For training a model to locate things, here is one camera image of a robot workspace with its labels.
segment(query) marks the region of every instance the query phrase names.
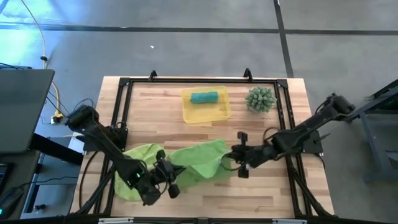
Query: green towel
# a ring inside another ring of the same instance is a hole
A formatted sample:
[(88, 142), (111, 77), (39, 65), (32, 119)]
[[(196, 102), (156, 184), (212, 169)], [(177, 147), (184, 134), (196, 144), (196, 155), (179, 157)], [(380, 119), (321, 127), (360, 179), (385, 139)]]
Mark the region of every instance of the green towel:
[[(162, 146), (158, 144), (146, 144), (126, 151), (124, 154), (135, 159), (142, 159), (147, 163), (148, 169), (153, 169), (156, 153), (162, 149)], [(177, 177), (176, 184), (183, 190), (199, 182), (222, 181), (229, 178), (231, 172), (220, 166), (221, 157), (228, 151), (224, 140), (219, 139), (171, 153), (168, 159), (173, 164), (187, 168)], [(231, 168), (229, 160), (223, 161), (223, 165)], [(135, 189), (130, 190), (120, 179), (117, 172), (115, 174), (114, 191), (116, 195), (125, 200), (141, 200), (138, 192)]]

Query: yellow plastic tray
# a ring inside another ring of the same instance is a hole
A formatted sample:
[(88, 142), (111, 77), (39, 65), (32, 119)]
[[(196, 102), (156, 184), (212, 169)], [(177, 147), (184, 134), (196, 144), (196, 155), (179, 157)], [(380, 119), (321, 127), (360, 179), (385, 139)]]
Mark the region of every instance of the yellow plastic tray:
[[(218, 93), (217, 103), (191, 103), (192, 93)], [(188, 124), (208, 121), (221, 121), (231, 116), (228, 92), (225, 86), (182, 90), (182, 116)]]

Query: wooden table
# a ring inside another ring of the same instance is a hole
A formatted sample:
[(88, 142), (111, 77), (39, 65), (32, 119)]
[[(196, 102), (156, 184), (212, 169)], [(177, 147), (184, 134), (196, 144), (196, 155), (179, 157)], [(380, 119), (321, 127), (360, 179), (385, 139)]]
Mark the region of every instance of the wooden table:
[[(120, 77), (104, 77), (96, 110), (103, 125), (111, 123)], [(304, 80), (288, 79), (296, 124), (311, 116)], [(232, 115), (228, 120), (187, 124), (182, 118), (181, 90), (199, 86), (228, 87)], [(255, 114), (246, 108), (244, 97), (256, 84), (209, 83), (135, 83), (131, 97), (127, 127), (129, 136), (126, 149), (142, 144), (158, 143), (166, 150), (176, 150), (201, 142), (223, 138), (228, 146), (238, 144), (238, 131), (249, 134), (248, 144), (258, 145), (268, 127), (278, 127), (276, 106), (266, 114)], [(272, 88), (272, 85), (261, 85)], [(123, 93), (119, 120), (123, 111), (126, 90)], [(286, 112), (281, 91), (282, 107)], [(90, 155), (85, 156), (79, 181)], [(328, 184), (322, 162), (314, 155), (303, 154), (307, 184), (314, 196), (333, 213)], [(103, 153), (93, 159), (83, 184), (83, 203), (92, 194), (100, 179)], [(78, 189), (75, 190), (71, 212), (78, 210)], [(298, 188), (300, 208), (304, 211)], [(106, 204), (109, 186), (104, 191), (101, 211)], [(153, 206), (142, 202), (129, 202), (114, 196), (112, 216), (129, 217), (213, 217), (213, 218), (292, 218), (294, 217), (284, 159), (268, 161), (250, 171), (249, 179), (238, 178), (233, 172), (226, 182), (205, 183), (182, 191), (176, 199), (163, 195)]]

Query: gray floor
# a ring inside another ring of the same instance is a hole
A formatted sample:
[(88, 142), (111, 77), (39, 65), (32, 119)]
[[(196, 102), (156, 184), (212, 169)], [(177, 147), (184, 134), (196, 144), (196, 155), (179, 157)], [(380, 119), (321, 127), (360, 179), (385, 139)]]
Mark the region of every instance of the gray floor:
[[(25, 0), (43, 24), (135, 27), (277, 28), (266, 0)], [(398, 30), (393, 0), (280, 0), (286, 29)], [(32, 22), (19, 0), (9, 0), (0, 22)], [(98, 99), (104, 75), (287, 77), (279, 34), (45, 31), (49, 68), (61, 100), (72, 110)], [(40, 68), (37, 30), (0, 30), (0, 62)], [(304, 78), (312, 110), (332, 92), (356, 106), (395, 80), (397, 36), (287, 35), (294, 77)], [(44, 122), (54, 109), (47, 103)], [(38, 124), (44, 136), (70, 134), (64, 126)], [(364, 184), (375, 170), (361, 124), (331, 123), (323, 142), (333, 206), (345, 218), (398, 222), (398, 183)]]

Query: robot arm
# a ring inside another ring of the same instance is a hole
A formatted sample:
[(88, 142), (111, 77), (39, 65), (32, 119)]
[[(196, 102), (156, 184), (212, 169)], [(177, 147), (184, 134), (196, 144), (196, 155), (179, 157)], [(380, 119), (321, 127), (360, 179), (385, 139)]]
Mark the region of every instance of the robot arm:
[(247, 166), (256, 168), (270, 159), (279, 160), (284, 156), (301, 153), (304, 141), (313, 131), (329, 121), (342, 120), (354, 109), (355, 107), (343, 96), (333, 93), (323, 102), (323, 108), (318, 113), (292, 129), (279, 130), (273, 134), (269, 138), (272, 144), (264, 140), (260, 146), (247, 146), (248, 135), (239, 132), (238, 138), (241, 144), (232, 146), (232, 152), (226, 154), (225, 157), (241, 165), (238, 169), (239, 177), (248, 178)]
[(94, 108), (82, 105), (68, 116), (67, 125), (72, 131), (82, 133), (100, 151), (113, 162), (123, 182), (130, 188), (135, 188), (141, 196), (144, 205), (153, 205), (163, 192), (156, 187), (160, 183), (169, 186), (169, 195), (175, 198), (180, 193), (178, 186), (173, 184), (176, 177), (184, 171), (184, 167), (175, 166), (166, 161), (165, 152), (156, 155), (155, 169), (147, 170), (144, 161), (133, 159), (122, 153), (115, 143), (120, 141), (120, 135), (112, 127), (104, 127), (98, 122), (98, 113)]

